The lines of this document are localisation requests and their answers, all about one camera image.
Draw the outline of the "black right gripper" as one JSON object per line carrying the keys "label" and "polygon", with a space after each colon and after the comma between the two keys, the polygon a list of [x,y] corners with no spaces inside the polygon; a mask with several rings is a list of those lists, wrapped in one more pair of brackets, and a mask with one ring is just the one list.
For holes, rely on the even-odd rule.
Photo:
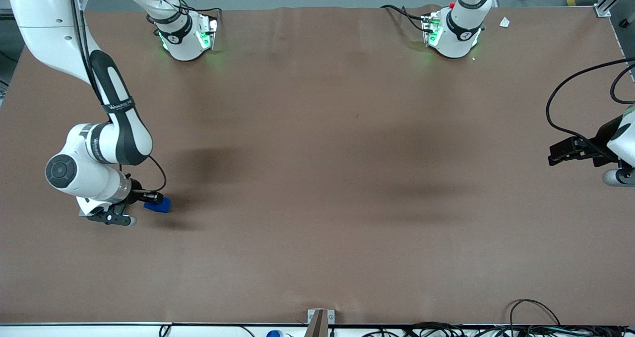
{"label": "black right gripper", "polygon": [[141,183],[131,178],[131,189],[129,193],[129,204],[136,202],[163,203],[164,196],[160,192],[146,192]]}

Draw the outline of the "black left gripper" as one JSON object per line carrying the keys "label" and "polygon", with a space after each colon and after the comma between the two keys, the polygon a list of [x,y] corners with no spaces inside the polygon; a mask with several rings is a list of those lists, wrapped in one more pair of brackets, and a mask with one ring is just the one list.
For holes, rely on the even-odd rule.
{"label": "black left gripper", "polygon": [[570,160],[591,160],[594,167],[608,165],[609,159],[604,154],[580,138],[570,136],[554,145],[554,151],[547,157],[549,166],[555,166]]}

